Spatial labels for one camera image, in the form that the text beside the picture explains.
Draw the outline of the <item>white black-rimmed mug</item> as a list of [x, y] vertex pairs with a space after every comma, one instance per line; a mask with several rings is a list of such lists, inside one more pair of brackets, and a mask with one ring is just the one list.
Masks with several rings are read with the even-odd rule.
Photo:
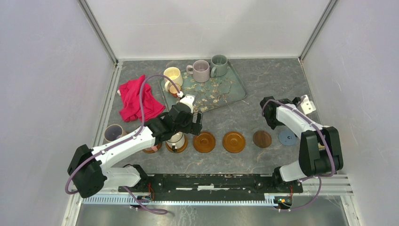
[[167, 140], [168, 142], [171, 143], [176, 143], [177, 141], [179, 141], [181, 139], [181, 137], [184, 135], [184, 133], [182, 132], [178, 132], [176, 134], [174, 134], [169, 140]]

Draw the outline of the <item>dark walnut coaster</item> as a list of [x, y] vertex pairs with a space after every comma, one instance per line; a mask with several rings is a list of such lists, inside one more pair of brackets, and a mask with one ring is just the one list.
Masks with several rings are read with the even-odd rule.
[[253, 142], [260, 148], [267, 148], [272, 144], [272, 137], [268, 132], [259, 130], [253, 134]]

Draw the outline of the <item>blue round coaster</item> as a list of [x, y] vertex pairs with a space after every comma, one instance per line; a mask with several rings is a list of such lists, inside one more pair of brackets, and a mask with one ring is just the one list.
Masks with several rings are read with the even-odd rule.
[[278, 138], [280, 143], [286, 146], [293, 146], [297, 141], [295, 133], [288, 129], [281, 131]]

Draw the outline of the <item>wooden coaster one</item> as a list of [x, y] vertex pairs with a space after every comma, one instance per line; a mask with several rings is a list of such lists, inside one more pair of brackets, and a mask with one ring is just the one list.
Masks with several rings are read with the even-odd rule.
[[187, 136], [183, 135], [179, 141], [176, 143], [166, 142], [167, 149], [172, 153], [181, 153], [188, 146]]

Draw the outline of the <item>wooden coaster two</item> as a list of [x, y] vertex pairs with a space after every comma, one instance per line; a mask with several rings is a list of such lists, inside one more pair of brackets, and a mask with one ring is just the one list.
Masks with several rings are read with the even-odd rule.
[[209, 153], [215, 148], [215, 137], [207, 131], [201, 132], [193, 138], [193, 147], [200, 153]]

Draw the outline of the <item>wooden coaster three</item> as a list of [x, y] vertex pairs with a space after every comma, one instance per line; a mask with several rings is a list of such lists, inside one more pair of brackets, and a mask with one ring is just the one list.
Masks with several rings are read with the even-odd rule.
[[157, 152], [161, 147], [162, 147], [162, 143], [159, 143], [158, 145], [151, 146], [151, 147], [149, 147], [149, 148], [143, 149], [143, 152], [145, 152], [145, 153], [155, 153], [155, 152]]

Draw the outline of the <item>cream mug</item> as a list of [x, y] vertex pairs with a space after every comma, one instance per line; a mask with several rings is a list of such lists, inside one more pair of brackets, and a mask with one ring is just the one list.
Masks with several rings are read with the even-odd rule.
[[[163, 75], [168, 77], [171, 81], [174, 82], [174, 84], [179, 85], [180, 87], [183, 85], [183, 78], [181, 75], [181, 71], [177, 67], [169, 67], [167, 68], [164, 72]], [[169, 92], [170, 86], [172, 86], [172, 83], [165, 78], [165, 85], [164, 89], [166, 92]]]

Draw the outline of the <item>wooden coaster five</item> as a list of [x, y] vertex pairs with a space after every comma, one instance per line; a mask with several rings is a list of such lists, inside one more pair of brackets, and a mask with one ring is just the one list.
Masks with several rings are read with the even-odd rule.
[[246, 140], [244, 136], [237, 131], [227, 132], [222, 140], [223, 147], [230, 153], [239, 153], [246, 146]]

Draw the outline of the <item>lilac mug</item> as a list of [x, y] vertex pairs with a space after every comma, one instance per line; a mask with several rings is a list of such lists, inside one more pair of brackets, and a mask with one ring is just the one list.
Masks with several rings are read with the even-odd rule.
[[210, 65], [205, 60], [197, 60], [186, 67], [186, 72], [191, 74], [196, 82], [204, 83], [210, 79]]

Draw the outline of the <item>green mug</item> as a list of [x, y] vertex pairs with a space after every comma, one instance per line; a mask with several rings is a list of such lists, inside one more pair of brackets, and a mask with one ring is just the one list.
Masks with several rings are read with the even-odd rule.
[[221, 77], [227, 74], [228, 71], [228, 59], [224, 55], [215, 55], [211, 58], [210, 62], [211, 78]]

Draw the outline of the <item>beige pink-handled mug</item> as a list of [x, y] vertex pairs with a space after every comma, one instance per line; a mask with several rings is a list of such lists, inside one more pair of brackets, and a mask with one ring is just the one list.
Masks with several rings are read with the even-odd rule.
[[112, 142], [115, 141], [128, 133], [122, 128], [121, 125], [118, 124], [112, 124], [108, 126], [105, 131], [104, 131], [104, 139], [107, 142]]

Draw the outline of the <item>yellow mug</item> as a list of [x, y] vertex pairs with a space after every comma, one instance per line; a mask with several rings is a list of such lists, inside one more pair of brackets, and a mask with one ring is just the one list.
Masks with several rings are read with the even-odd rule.
[[318, 149], [319, 150], [324, 150], [325, 146], [323, 144], [318, 143]]

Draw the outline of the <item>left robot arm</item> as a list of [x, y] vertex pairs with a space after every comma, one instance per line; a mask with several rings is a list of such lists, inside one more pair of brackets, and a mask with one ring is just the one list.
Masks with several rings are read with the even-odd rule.
[[202, 130], [202, 111], [194, 114], [188, 105], [178, 103], [169, 112], [161, 113], [144, 123], [134, 132], [108, 144], [89, 148], [79, 146], [69, 164], [69, 178], [65, 185], [67, 194], [78, 193], [88, 198], [106, 187], [127, 186], [137, 192], [144, 191], [148, 179], [133, 166], [116, 168], [121, 160], [143, 149], [170, 140], [178, 132], [199, 135]]

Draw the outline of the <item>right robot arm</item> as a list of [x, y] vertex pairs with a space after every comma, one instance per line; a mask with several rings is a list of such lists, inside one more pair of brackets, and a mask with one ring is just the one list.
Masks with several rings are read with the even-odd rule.
[[343, 168], [339, 132], [335, 127], [323, 126], [307, 116], [316, 110], [307, 95], [293, 100], [264, 97], [260, 106], [271, 129], [286, 126], [300, 141], [297, 161], [275, 168], [271, 180], [275, 191], [286, 191], [293, 181], [331, 177]]

